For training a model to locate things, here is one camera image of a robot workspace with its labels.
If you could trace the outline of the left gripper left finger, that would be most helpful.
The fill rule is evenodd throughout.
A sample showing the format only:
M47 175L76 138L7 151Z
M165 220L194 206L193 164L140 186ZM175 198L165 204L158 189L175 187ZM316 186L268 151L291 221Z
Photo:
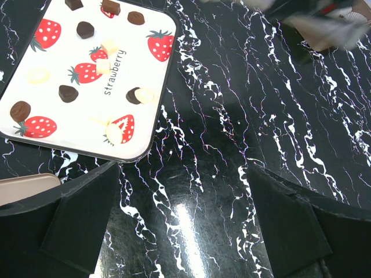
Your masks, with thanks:
M98 261L119 166L88 173L1 206L3 275L91 275Z

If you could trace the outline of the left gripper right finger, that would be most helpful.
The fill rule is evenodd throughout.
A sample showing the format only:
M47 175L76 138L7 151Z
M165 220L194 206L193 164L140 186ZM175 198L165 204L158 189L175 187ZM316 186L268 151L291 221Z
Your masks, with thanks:
M249 166L274 277L370 277L370 211Z

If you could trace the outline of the rose gold box lid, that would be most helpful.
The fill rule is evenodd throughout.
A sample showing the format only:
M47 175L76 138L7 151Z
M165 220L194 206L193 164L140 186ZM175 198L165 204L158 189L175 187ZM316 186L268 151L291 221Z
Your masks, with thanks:
M32 197L61 185L53 174L34 174L1 180L1 206Z

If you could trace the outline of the white teardrop chocolate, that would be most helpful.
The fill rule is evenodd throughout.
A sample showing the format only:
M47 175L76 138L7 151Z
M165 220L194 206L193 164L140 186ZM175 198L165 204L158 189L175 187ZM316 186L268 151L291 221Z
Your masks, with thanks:
M122 132L119 126L115 123L110 123L106 127L106 137L110 144L120 144L122 142Z

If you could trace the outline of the brown round chocolate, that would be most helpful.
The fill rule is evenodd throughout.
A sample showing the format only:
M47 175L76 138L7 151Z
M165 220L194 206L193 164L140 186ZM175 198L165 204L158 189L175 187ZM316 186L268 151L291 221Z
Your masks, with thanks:
M19 123L25 121L31 112L31 106L25 101L16 102L10 109L11 118Z

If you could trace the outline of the white oval chocolate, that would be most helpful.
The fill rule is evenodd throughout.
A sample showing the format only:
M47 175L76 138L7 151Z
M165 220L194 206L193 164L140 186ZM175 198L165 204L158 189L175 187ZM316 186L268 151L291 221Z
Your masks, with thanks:
M46 68L35 68L27 72L27 82L33 85L41 84L50 79L51 73Z

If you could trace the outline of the white cube chocolate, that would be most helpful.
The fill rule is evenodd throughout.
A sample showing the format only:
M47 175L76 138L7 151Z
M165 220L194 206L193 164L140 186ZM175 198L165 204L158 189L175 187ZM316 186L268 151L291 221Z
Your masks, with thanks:
M109 59L98 58L96 60L96 73L105 75L105 74L110 74L110 72L111 72L111 63Z
M101 43L101 48L106 52L108 56L116 53L119 50L118 45L113 39L107 39Z

